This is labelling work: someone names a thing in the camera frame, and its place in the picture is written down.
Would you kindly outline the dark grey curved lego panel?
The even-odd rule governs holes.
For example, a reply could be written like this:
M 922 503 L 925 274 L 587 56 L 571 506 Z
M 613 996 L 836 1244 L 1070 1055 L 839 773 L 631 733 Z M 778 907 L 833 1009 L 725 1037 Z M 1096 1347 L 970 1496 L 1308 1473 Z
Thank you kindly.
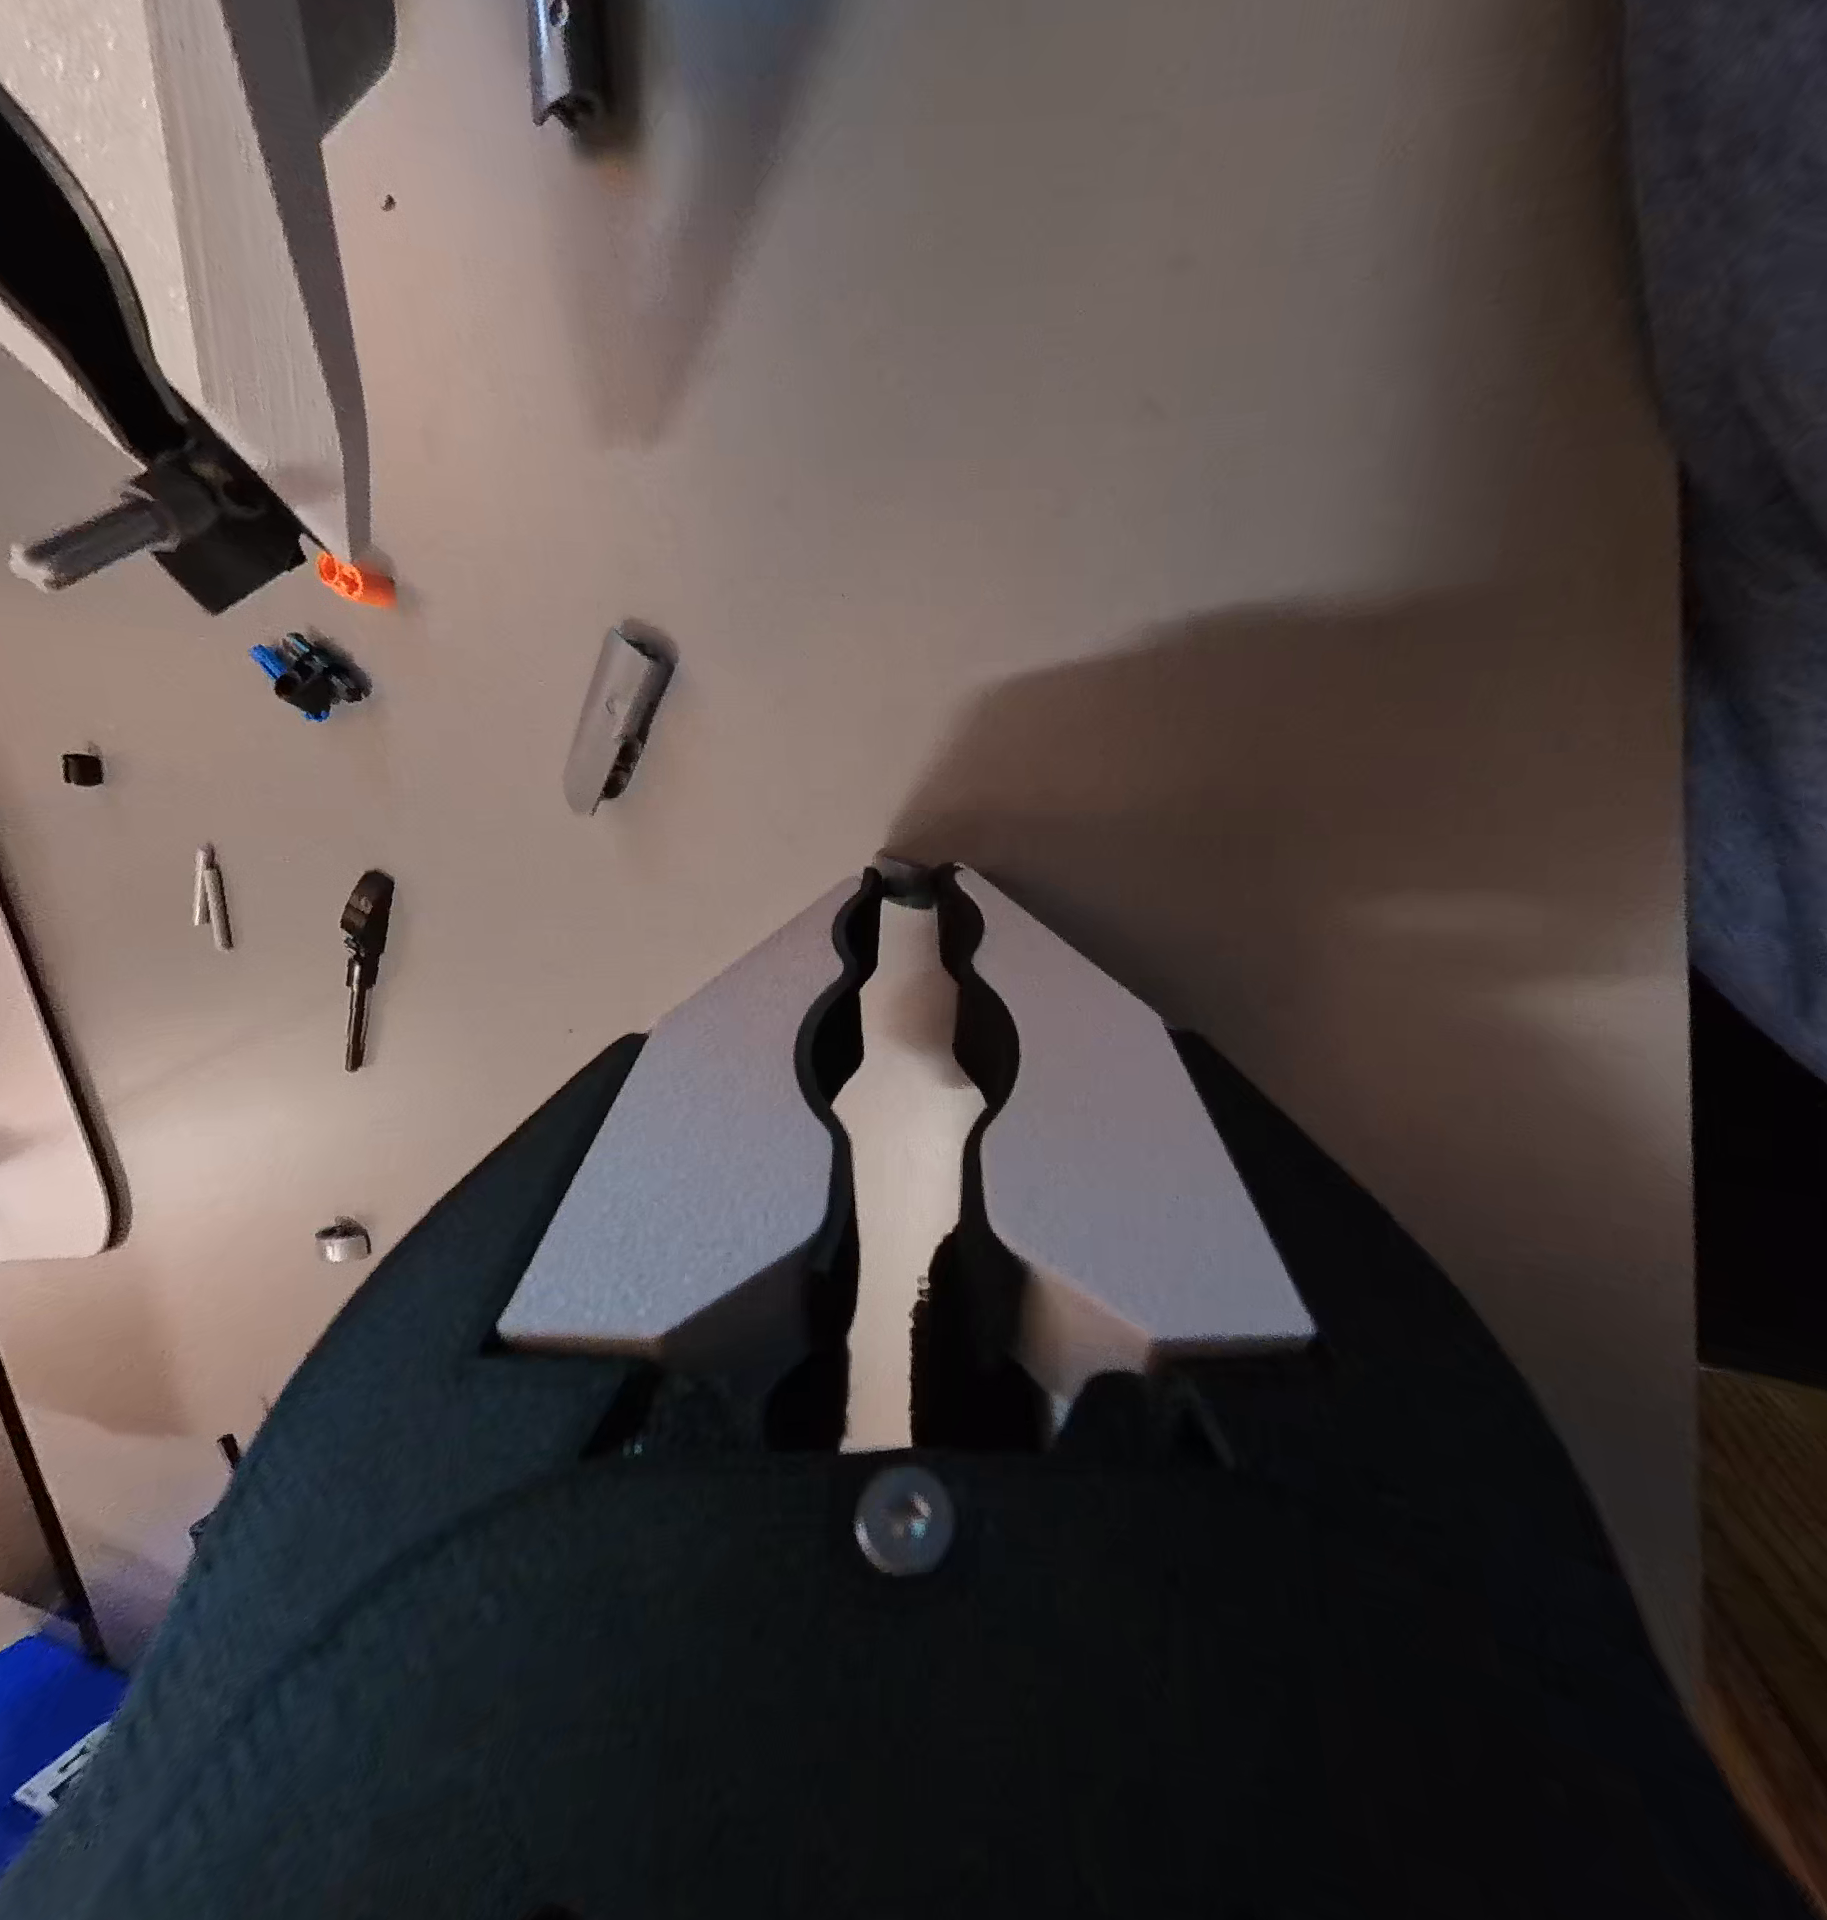
M 638 619 L 601 638 L 561 775 L 571 815 L 588 818 L 628 791 L 677 660 L 672 642 Z
M 525 20 L 534 125 L 597 130 L 615 103 L 610 4 L 528 3 Z

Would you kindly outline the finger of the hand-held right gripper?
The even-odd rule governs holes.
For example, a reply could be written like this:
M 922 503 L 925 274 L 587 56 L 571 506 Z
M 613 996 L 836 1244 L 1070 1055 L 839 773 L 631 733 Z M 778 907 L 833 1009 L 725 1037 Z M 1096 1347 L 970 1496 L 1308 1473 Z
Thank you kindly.
M 158 364 L 105 222 L 2 81 L 0 299 L 126 455 L 153 463 L 206 438 Z
M 342 560 L 370 433 L 326 144 L 377 83 L 372 3 L 0 3 L 0 109 L 158 374 Z

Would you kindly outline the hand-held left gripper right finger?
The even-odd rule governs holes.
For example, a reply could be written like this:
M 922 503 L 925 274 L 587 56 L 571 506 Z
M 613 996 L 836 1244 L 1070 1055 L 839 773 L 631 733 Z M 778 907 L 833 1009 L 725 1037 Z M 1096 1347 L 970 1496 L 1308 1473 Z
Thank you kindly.
M 979 872 L 932 900 L 980 1114 L 915 1311 L 915 1445 L 1038 1449 L 1093 1379 L 1308 1350 L 1165 1020 Z

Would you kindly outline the white book stand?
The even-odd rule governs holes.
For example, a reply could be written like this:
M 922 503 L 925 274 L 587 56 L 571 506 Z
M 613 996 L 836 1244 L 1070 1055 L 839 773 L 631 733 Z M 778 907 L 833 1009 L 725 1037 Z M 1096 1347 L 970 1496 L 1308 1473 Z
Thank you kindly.
M 108 1175 L 0 881 L 0 1265 L 89 1260 L 111 1237 Z

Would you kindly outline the black connector with blue pin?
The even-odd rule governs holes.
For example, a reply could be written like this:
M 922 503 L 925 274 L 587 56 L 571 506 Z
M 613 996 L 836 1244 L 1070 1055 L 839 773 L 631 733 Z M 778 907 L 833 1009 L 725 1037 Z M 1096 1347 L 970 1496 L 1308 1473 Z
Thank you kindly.
M 248 650 L 277 701 L 311 725 L 326 725 L 342 707 L 372 696 L 370 677 L 326 636 L 287 632 Z

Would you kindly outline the black lego axle with connector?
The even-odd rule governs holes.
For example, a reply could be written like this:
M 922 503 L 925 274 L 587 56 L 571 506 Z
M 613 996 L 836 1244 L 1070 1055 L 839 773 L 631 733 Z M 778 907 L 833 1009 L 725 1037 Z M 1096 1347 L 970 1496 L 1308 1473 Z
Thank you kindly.
M 368 870 L 354 885 L 340 914 L 340 938 L 346 951 L 346 1030 L 342 1065 L 358 1074 L 366 1062 L 370 999 L 392 929 L 394 878 Z

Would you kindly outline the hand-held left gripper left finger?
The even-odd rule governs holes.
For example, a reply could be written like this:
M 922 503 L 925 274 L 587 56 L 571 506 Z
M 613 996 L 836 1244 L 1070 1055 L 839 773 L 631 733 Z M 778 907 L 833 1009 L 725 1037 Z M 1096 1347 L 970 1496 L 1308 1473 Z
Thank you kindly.
M 859 1229 L 833 1101 L 862 1061 L 866 868 L 648 1030 L 499 1314 L 507 1347 L 719 1389 L 780 1449 L 847 1429 Z

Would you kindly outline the dark grey lego connector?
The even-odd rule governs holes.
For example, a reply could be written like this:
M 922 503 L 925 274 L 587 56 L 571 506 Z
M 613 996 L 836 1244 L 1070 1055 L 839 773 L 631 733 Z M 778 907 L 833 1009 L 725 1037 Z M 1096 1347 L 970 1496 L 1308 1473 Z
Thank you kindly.
M 126 493 L 164 519 L 168 540 L 150 558 L 209 614 L 302 566 L 302 520 L 219 439 L 167 453 Z

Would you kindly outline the blue bin with white tag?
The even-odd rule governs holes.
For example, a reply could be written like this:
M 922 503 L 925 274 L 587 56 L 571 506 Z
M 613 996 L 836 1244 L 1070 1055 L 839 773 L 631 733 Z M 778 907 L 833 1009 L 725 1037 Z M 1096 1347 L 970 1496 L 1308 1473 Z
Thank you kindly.
M 0 1650 L 0 1874 L 57 1811 L 130 1679 L 55 1638 Z

